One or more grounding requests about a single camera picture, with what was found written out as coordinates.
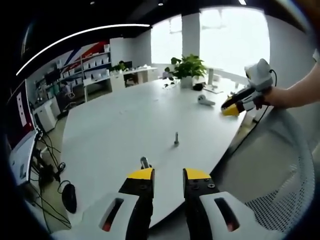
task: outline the window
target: window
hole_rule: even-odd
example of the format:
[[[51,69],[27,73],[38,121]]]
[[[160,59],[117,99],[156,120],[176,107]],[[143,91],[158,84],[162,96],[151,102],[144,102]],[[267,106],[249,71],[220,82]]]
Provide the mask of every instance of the window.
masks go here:
[[[244,67],[270,61],[264,12],[243,7],[205,9],[200,15],[200,58],[204,64],[245,77]]]
[[[169,64],[172,57],[182,55],[182,19],[181,15],[169,18],[152,26],[151,62]]]

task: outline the floor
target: floor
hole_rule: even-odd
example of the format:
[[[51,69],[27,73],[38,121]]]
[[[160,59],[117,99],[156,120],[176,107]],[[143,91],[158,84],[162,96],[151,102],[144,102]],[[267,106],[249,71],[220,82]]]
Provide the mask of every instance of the floor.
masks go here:
[[[103,94],[105,93],[97,92],[90,95],[89,99],[92,100]],[[66,121],[67,117],[60,119],[57,122],[55,129],[48,134],[52,140],[52,145],[58,150],[61,150]],[[251,124],[250,121],[245,122],[246,124],[240,128],[231,147],[237,146],[253,128],[254,125]],[[43,148],[44,145],[39,143],[38,147]],[[60,162],[60,153],[55,151],[54,154],[58,162]],[[319,164],[320,146],[314,150],[314,158],[315,163]],[[53,164],[49,154],[44,154],[43,159],[47,163]],[[240,201],[245,203],[267,194],[274,189],[278,189],[290,176],[293,159],[295,159],[295,156],[288,146],[275,140],[272,135],[265,134],[264,137],[257,138],[250,144],[249,148],[246,146],[241,147],[239,151],[237,151],[237,154],[219,167],[219,171],[213,172],[212,178],[220,191],[230,192]],[[59,184],[56,181],[48,185],[42,192],[42,197],[47,200],[57,212],[65,218],[68,218],[62,204],[61,195],[57,191],[58,186]],[[62,217],[54,212],[48,204],[43,203],[43,201],[42,204],[49,213],[62,219]],[[68,224],[62,224],[49,214],[44,213],[44,217],[50,232],[68,229]],[[174,213],[173,217],[151,229],[148,239],[185,240],[188,239],[188,236],[189,233],[184,212],[183,210],[178,210]]]

